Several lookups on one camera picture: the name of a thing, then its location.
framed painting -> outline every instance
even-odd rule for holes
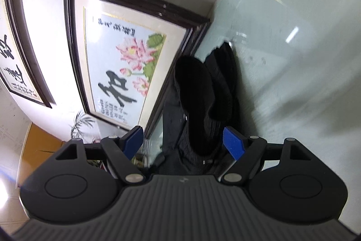
[[[176,59],[210,20],[161,0],[64,0],[69,51],[86,113],[148,138]]]
[[[11,93],[51,108],[31,71],[23,41],[12,0],[0,0],[0,77]]]

chinese calligraphy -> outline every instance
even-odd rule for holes
[[[29,94],[29,95],[32,95],[34,97],[37,97],[37,95],[34,93],[34,91],[26,88],[26,87],[23,87],[19,84],[16,84],[16,83],[11,83],[13,85],[13,88],[15,88],[16,90],[22,92],[22,93],[25,93],[25,94]]]
[[[4,58],[10,57],[10,58],[14,59],[13,55],[11,54],[11,49],[6,43],[6,39],[7,39],[6,34],[4,34],[4,40],[0,39],[0,54]]]
[[[107,26],[108,28],[111,25],[111,22],[103,22],[101,18],[98,19],[98,24],[99,25],[104,25]],[[120,24],[113,24],[113,29],[116,31],[120,31],[120,32],[124,32],[124,34],[129,35],[131,37],[134,37],[135,35],[135,29],[134,28],[129,28],[129,27],[124,27]]]
[[[4,70],[7,71],[9,73],[9,75],[14,77],[17,82],[20,82],[20,84],[24,84],[26,86],[24,79],[22,77],[21,70],[19,69],[18,65],[16,65],[16,67],[17,67],[18,71],[11,70],[9,68],[5,68]]]
[[[133,102],[137,102],[135,99],[131,98],[131,97],[127,97],[125,95],[120,94],[115,88],[114,86],[117,86],[121,89],[123,89],[124,91],[128,91],[128,88],[125,87],[125,83],[127,82],[126,79],[124,78],[119,78],[117,76],[116,73],[114,73],[113,71],[106,71],[107,76],[109,77],[109,87],[104,86],[101,83],[98,83],[98,86],[100,87],[100,89],[107,95],[110,97],[109,93],[112,94],[114,96],[114,98],[117,100],[117,102],[119,103],[119,105],[121,107],[124,106],[124,102],[128,102],[128,103],[133,103]]]
[[[112,103],[109,103],[108,101],[103,101],[103,99],[100,99],[100,112],[104,115],[108,115],[111,118],[118,118],[122,120],[124,123],[127,123],[123,115],[127,115],[126,112],[123,111],[123,108],[119,108],[116,105],[113,105]]]

gray ribbed surface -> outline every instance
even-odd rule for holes
[[[333,220],[314,226],[287,225],[255,209],[244,192],[213,176],[156,175],[125,189],[106,213],[78,225],[30,220],[16,240],[320,241],[354,239]]]

framed calligraphy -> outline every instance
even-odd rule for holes
[[[75,79],[86,113],[148,138],[176,59],[194,54],[210,20],[162,0],[64,0]]]
[[[0,77],[10,92],[51,108],[23,51],[12,0],[0,0]]]

silver screw head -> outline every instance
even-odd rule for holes
[[[224,179],[227,182],[235,183],[235,182],[239,182],[240,180],[242,180],[242,176],[240,174],[236,174],[236,173],[229,173],[224,176]]]
[[[129,183],[139,183],[143,179],[144,177],[141,174],[129,174],[125,177],[125,180]]]

